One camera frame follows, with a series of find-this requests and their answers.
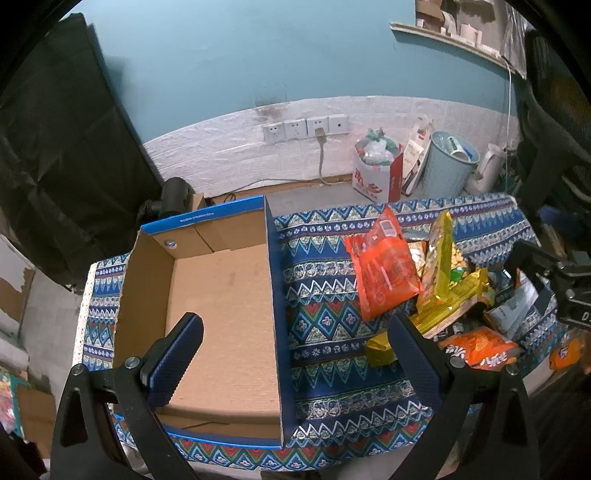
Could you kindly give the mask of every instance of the table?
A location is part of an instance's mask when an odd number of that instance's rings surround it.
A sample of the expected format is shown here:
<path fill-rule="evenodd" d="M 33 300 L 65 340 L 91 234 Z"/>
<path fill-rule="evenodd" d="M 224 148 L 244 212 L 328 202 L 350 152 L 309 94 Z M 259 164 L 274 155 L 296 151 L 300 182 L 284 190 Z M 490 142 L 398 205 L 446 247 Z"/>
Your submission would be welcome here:
<path fill-rule="evenodd" d="M 347 458 L 372 456 L 414 443 L 430 408 L 421 405 L 397 362 L 371 368 L 364 342 L 386 328 L 380 317 L 361 322 L 355 272 L 342 237 L 368 231 L 385 205 L 338 207 L 275 219 L 287 298 L 291 376 L 300 426 L 283 449 L 246 449 L 171 436 L 197 462 L 244 469 L 320 469 Z M 428 231 L 443 209 L 454 217 L 454 238 L 464 256 L 494 272 L 518 239 L 536 242 L 515 200 L 502 193 L 391 204 L 403 229 Z M 119 292 L 128 255 L 91 268 L 80 312 L 76 361 L 90 370 L 111 367 Z M 509 290 L 500 291 L 502 300 Z M 564 335 L 556 302 L 532 308 L 515 341 L 518 365 L 531 372 Z M 122 442 L 134 446 L 125 422 L 114 418 Z"/>

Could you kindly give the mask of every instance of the wall outlet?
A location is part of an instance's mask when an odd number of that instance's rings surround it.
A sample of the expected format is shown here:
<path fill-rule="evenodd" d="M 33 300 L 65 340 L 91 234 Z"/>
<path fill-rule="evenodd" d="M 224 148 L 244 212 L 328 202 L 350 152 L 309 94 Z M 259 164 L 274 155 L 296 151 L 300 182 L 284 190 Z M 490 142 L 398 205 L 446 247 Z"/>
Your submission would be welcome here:
<path fill-rule="evenodd" d="M 324 133 L 329 133 L 329 118 L 327 116 L 313 116 L 306 119 L 306 125 L 308 127 L 308 137 L 314 138 L 316 136 L 315 130 L 317 128 L 324 128 Z"/>
<path fill-rule="evenodd" d="M 287 140 L 308 137 L 305 118 L 299 120 L 285 120 L 283 125 L 285 126 L 285 139 Z"/>
<path fill-rule="evenodd" d="M 345 134 L 349 132 L 349 115 L 339 113 L 329 116 L 329 131 L 331 135 Z"/>
<path fill-rule="evenodd" d="M 265 143 L 279 143 L 285 141 L 285 126 L 283 122 L 262 126 Z"/>

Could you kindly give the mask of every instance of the wall shelf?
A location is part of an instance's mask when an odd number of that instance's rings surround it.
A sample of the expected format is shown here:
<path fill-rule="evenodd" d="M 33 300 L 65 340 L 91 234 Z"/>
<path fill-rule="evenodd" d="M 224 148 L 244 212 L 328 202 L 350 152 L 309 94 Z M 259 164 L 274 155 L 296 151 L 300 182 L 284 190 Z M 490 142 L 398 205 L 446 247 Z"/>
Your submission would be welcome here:
<path fill-rule="evenodd" d="M 461 48 L 462 50 L 469 51 L 469 52 L 473 53 L 474 55 L 478 55 L 480 58 L 491 61 L 492 63 L 498 65 L 499 67 L 502 67 L 505 70 L 507 69 L 507 64 L 505 63 L 505 61 L 503 59 L 499 59 L 497 57 L 494 57 L 493 55 L 489 55 L 488 53 L 486 53 L 476 47 L 472 47 L 471 45 L 468 45 L 460 40 L 456 40 L 455 38 L 448 37 L 447 35 L 442 35 L 440 33 L 437 33 L 437 32 L 431 31 L 431 30 L 427 30 L 426 28 L 420 28 L 420 27 L 415 27 L 414 25 L 406 25 L 406 24 L 396 23 L 396 22 L 390 23 L 390 28 L 392 29 L 392 32 L 395 35 L 397 32 L 402 32 L 402 33 L 409 33 L 412 35 L 419 35 L 420 37 L 425 37 L 425 38 L 430 38 L 432 40 L 440 41 L 442 43 L 446 43 L 448 45 Z M 509 65 L 509 68 L 511 69 L 512 74 L 518 74 L 518 72 L 513 68 L 512 65 Z"/>

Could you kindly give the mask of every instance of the orange snack bag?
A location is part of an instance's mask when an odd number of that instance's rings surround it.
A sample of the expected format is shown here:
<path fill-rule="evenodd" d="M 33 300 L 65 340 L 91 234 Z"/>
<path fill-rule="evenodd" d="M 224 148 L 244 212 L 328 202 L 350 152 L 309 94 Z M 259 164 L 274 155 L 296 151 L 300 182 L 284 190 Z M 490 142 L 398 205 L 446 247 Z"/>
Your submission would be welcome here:
<path fill-rule="evenodd" d="M 561 370 L 577 363 L 585 350 L 585 337 L 580 329 L 570 329 L 550 354 L 550 369 Z"/>
<path fill-rule="evenodd" d="M 344 242 L 353 260 L 364 322 L 422 292 L 408 244 L 390 207 L 366 235 L 348 236 Z"/>
<path fill-rule="evenodd" d="M 515 342 L 488 327 L 453 335 L 439 342 L 439 347 L 449 356 L 463 358 L 470 367 L 483 370 L 500 370 L 514 364 L 520 353 Z"/>

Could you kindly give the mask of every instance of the light blue trash can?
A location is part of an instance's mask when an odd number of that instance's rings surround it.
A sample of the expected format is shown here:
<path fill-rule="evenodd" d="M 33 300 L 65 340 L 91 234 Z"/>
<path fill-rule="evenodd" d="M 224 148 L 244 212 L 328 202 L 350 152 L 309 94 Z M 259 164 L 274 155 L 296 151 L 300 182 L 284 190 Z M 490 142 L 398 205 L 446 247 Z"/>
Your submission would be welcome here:
<path fill-rule="evenodd" d="M 445 145 L 449 137 L 457 138 L 464 150 L 472 157 L 469 161 L 460 160 L 447 153 Z M 431 135 L 431 147 L 423 176 L 425 198 L 457 196 L 479 161 L 480 155 L 464 138 L 447 132 L 434 132 Z"/>

